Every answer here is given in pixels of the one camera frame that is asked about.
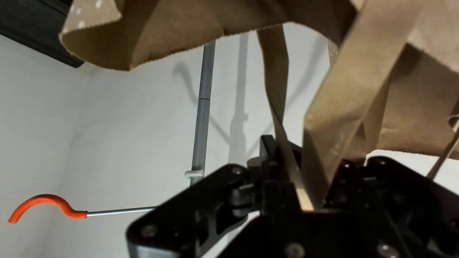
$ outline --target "rubber-coated hook tip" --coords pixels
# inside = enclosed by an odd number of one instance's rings
[[[62,212],[64,212],[67,217],[72,219],[85,219],[88,215],[88,211],[76,211],[74,210],[70,204],[62,197],[53,195],[53,194],[40,194],[34,197],[29,198],[25,202],[21,203],[16,210],[14,210],[13,214],[11,214],[10,219],[8,220],[9,223],[14,224],[19,221],[21,216],[32,206],[41,203],[52,203],[58,206]]]

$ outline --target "brown paper bag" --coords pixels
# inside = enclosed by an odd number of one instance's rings
[[[305,115],[301,173],[282,128],[288,57],[276,26],[288,21],[340,48],[332,44],[336,61]],[[83,60],[131,70],[263,28],[258,36],[276,138],[304,209],[305,191],[320,205],[343,157],[359,160],[375,148],[439,156],[453,138],[456,0],[74,0],[60,40]]]

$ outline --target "screw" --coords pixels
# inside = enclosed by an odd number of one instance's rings
[[[158,227],[155,225],[147,225],[142,229],[143,237],[154,237],[158,232]]]
[[[241,174],[241,170],[239,168],[233,168],[233,173],[236,174],[236,175],[240,175]]]
[[[379,244],[376,249],[378,250],[379,255],[381,255],[384,258],[400,257],[398,251],[388,244]]]
[[[288,258],[303,258],[304,257],[304,248],[298,243],[290,243],[285,248],[285,255]]]

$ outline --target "metal rod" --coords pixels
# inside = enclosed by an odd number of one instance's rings
[[[86,216],[94,217],[94,216],[106,216],[106,215],[115,215],[115,214],[124,214],[124,213],[135,213],[135,212],[149,212],[155,209],[156,207],[157,206],[88,212]]]
[[[205,45],[202,54],[201,82],[199,84],[199,100],[191,171],[204,171],[206,165],[207,132],[209,129],[210,92],[212,89],[214,56],[215,41]],[[202,176],[190,176],[190,185],[197,183],[203,176],[204,174],[202,174]]]

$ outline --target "white wall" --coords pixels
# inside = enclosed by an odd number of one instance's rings
[[[328,54],[326,41],[316,33],[293,24],[285,28],[290,54],[285,127],[300,143],[302,116],[328,69]],[[201,61],[202,48],[130,73],[97,69],[59,193],[76,209],[94,211],[157,205],[186,188]],[[256,34],[219,40],[207,173],[228,162],[245,164],[257,156],[260,135],[272,133],[263,87]],[[70,220],[56,212],[43,257],[125,258],[124,232],[138,216]]]
[[[41,257],[56,210],[7,220],[29,197],[59,188],[89,72],[0,36],[0,257]]]

